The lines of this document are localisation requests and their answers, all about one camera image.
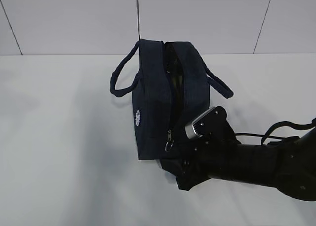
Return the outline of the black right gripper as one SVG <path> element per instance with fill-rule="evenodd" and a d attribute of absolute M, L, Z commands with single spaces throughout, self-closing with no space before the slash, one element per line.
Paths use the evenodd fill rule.
<path fill-rule="evenodd" d="M 228 150 L 237 138 L 231 127 L 224 127 L 219 133 L 222 137 L 209 134 L 190 141 L 177 158 L 160 160 L 163 170 L 176 178 L 180 190 L 190 190 L 211 178 L 220 179 L 229 159 Z"/>

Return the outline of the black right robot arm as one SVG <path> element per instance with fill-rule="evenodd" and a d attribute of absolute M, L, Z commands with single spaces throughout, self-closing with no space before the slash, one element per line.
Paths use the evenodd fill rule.
<path fill-rule="evenodd" d="M 303 201 L 316 199 L 316 121 L 273 124 L 262 136 L 265 141 L 280 127 L 307 130 L 304 136 L 290 136 L 260 145 L 242 144 L 228 123 L 220 136 L 209 133 L 191 140 L 178 157 L 161 159 L 161 167 L 176 177 L 180 190 L 219 179 L 272 187 Z"/>

